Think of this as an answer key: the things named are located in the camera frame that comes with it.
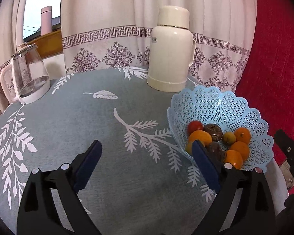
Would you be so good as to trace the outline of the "pink tumbler on windowsill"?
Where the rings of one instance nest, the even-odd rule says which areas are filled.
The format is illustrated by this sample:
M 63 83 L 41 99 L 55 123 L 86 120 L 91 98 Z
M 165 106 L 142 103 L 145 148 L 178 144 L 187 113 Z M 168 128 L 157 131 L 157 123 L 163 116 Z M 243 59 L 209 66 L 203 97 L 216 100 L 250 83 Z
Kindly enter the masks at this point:
M 52 6 L 41 9 L 41 35 L 44 36 L 52 32 Z

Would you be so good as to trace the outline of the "cream thermos flask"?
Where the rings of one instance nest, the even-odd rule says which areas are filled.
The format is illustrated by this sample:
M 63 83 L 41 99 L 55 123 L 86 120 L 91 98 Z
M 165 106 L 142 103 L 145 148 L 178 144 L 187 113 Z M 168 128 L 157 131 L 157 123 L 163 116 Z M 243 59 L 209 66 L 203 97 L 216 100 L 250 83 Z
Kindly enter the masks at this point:
M 169 5 L 159 9 L 157 26 L 151 32 L 147 78 L 150 87 L 162 92 L 185 88 L 196 49 L 189 24 L 187 9 Z

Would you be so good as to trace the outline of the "large yellow-orange orange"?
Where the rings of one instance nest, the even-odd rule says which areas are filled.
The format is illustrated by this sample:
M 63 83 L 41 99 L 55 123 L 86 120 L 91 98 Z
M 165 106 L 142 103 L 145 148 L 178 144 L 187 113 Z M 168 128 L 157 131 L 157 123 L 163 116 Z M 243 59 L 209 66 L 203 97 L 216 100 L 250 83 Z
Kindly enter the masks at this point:
M 189 142 L 194 142 L 199 140 L 203 143 L 204 146 L 208 146 L 213 142 L 212 137 L 209 133 L 203 130 L 196 130 L 189 136 Z

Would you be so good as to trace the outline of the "dark brown passion fruit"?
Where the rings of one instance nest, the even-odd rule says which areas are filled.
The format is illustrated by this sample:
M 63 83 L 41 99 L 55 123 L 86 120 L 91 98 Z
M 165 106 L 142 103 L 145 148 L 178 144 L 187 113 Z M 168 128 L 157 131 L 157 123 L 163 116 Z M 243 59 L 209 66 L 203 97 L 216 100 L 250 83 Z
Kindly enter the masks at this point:
M 221 146 L 217 142 L 211 142 L 207 147 L 207 151 L 209 153 L 214 154 L 216 159 L 222 163 L 224 163 L 226 159 L 226 152 L 222 150 Z
M 223 131 L 219 125 L 206 124 L 203 129 L 211 136 L 214 142 L 218 142 L 222 139 Z

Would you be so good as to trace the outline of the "light blue plastic fruit basket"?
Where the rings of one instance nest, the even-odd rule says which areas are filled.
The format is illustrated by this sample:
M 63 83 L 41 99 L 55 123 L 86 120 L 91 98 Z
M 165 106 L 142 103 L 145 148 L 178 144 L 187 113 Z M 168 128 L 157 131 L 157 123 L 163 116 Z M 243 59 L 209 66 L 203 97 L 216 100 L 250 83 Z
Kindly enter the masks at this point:
M 268 123 L 256 108 L 249 107 L 246 99 L 235 96 L 231 91 L 221 92 L 217 87 L 203 85 L 194 90 L 185 88 L 172 96 L 167 119 L 179 153 L 190 162 L 194 159 L 185 147 L 188 142 L 187 126 L 193 120 L 205 125 L 217 124 L 224 133 L 247 128 L 251 134 L 250 155 L 243 163 L 243 170 L 260 167 L 266 172 L 267 165 L 273 160 L 273 137 L 268 135 Z

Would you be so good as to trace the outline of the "orange tangerine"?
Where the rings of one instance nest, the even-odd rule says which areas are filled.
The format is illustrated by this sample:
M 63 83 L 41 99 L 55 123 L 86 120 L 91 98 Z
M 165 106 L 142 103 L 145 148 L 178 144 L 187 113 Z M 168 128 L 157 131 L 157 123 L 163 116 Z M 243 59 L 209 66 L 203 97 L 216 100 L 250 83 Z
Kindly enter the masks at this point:
M 241 169 L 243 166 L 243 158 L 238 151 L 235 150 L 227 150 L 225 163 L 232 164 L 236 169 Z
M 244 142 L 246 145 L 249 145 L 251 141 L 251 133 L 245 127 L 239 127 L 234 131 L 234 135 L 236 137 L 236 141 Z
M 249 146 L 241 141 L 236 141 L 234 144 L 232 144 L 229 148 L 230 150 L 235 150 L 242 156 L 243 162 L 245 162 L 250 155 L 250 149 Z

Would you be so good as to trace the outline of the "grey leaf-pattern tablecloth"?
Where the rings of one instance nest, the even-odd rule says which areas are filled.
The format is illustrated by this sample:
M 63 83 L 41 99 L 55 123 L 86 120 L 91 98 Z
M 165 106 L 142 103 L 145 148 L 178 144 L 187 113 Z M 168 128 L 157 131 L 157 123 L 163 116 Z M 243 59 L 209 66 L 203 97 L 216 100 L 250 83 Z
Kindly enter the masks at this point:
M 31 171 L 71 163 L 95 140 L 102 156 L 78 197 L 102 234 L 195 230 L 216 193 L 178 151 L 167 119 L 174 94 L 151 88 L 146 75 L 140 67 L 70 73 L 0 116 L 0 217 L 12 232 Z M 288 191 L 274 160 L 266 179 L 279 213 Z

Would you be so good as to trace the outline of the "large red tomato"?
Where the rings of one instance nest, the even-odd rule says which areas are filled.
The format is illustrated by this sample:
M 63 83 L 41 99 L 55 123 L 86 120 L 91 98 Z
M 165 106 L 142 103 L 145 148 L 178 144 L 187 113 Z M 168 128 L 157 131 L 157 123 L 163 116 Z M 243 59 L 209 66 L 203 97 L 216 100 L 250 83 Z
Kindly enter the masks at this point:
M 203 130 L 204 126 L 203 124 L 198 120 L 191 121 L 187 126 L 187 134 L 190 136 L 193 132 L 197 130 Z

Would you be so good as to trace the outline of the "red fabric sofa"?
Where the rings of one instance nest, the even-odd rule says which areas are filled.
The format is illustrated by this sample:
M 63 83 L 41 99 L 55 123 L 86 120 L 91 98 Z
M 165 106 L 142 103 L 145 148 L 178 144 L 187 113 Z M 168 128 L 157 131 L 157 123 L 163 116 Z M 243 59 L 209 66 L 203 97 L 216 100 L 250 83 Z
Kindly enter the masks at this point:
M 257 0 L 251 53 L 236 95 L 257 108 L 273 136 L 282 129 L 294 140 L 294 4 Z

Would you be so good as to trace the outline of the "pink patterned curtain right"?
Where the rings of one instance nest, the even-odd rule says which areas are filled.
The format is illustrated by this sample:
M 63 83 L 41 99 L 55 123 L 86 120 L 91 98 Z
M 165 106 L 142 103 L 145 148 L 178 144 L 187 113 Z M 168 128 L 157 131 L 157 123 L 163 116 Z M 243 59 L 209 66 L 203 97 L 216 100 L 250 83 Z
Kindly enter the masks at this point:
M 190 13 L 196 48 L 189 74 L 235 91 L 253 44 L 257 0 L 61 0 L 65 71 L 148 67 L 151 32 L 166 5 Z

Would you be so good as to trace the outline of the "wooden windowsill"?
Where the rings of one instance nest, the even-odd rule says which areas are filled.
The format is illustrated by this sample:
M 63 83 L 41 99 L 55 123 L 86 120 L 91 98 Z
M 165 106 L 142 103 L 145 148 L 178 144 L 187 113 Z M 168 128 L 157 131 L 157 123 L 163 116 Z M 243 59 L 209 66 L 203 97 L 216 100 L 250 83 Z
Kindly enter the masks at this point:
M 33 39 L 29 44 L 36 44 L 37 51 L 41 58 L 48 58 L 63 53 L 61 29 L 52 33 L 39 36 Z

